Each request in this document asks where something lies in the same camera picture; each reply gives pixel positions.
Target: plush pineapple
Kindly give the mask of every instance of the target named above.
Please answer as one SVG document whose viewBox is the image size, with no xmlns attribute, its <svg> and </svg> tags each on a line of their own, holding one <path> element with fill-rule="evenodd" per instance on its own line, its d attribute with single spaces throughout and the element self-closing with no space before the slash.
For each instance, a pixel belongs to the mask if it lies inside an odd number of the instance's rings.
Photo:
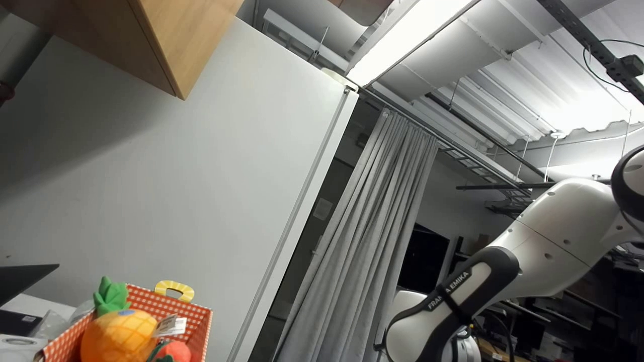
<svg viewBox="0 0 644 362">
<path fill-rule="evenodd" d="M 156 319 L 142 310 L 123 309 L 128 290 L 124 284 L 101 280 L 94 294 L 97 319 L 80 343 L 82 362 L 145 362 L 156 345 Z"/>
</svg>

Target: robotic arm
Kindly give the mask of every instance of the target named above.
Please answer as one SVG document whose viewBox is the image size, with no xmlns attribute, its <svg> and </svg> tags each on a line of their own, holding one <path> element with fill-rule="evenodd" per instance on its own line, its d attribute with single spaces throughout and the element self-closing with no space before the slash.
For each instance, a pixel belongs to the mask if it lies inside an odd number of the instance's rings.
<svg viewBox="0 0 644 362">
<path fill-rule="evenodd" d="M 578 178 L 559 182 L 432 293 L 396 295 L 383 341 L 390 361 L 441 361 L 458 329 L 486 307 L 556 294 L 613 247 L 643 241 L 643 165 L 644 146 L 620 160 L 612 188 Z"/>
</svg>

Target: basket handle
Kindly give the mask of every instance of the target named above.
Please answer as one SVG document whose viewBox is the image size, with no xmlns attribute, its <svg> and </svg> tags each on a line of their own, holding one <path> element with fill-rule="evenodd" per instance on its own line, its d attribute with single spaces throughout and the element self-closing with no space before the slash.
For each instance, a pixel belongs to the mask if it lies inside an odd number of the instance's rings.
<svg viewBox="0 0 644 362">
<path fill-rule="evenodd" d="M 178 298 L 181 301 L 190 303 L 194 298 L 194 289 L 190 288 L 186 284 L 178 283 L 173 280 L 162 280 L 155 285 L 155 293 L 166 296 L 167 290 L 176 291 L 181 293 L 181 296 Z"/>
</svg>

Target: orange basket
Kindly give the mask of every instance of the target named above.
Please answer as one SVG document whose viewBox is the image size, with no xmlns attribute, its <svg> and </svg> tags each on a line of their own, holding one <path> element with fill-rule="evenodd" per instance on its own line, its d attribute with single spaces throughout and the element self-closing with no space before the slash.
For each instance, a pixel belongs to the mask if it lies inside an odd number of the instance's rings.
<svg viewBox="0 0 644 362">
<path fill-rule="evenodd" d="M 144 310 L 157 321 L 170 314 L 187 318 L 184 334 L 164 338 L 185 342 L 192 352 L 191 362 L 205 362 L 210 324 L 213 321 L 211 309 L 163 296 L 136 285 L 128 284 L 127 287 L 131 309 Z M 95 313 L 88 314 L 46 345 L 43 349 L 45 362 L 81 362 L 82 334 L 95 318 Z"/>
</svg>

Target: fluorescent light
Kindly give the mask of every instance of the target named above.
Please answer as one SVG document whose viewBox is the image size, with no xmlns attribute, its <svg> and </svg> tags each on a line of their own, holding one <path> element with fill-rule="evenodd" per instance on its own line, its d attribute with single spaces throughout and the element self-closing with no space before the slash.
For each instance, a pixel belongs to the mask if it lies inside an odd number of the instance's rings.
<svg viewBox="0 0 644 362">
<path fill-rule="evenodd" d="M 425 39 L 454 21 L 479 0 L 417 0 L 349 71 L 347 78 L 365 86 Z"/>
</svg>

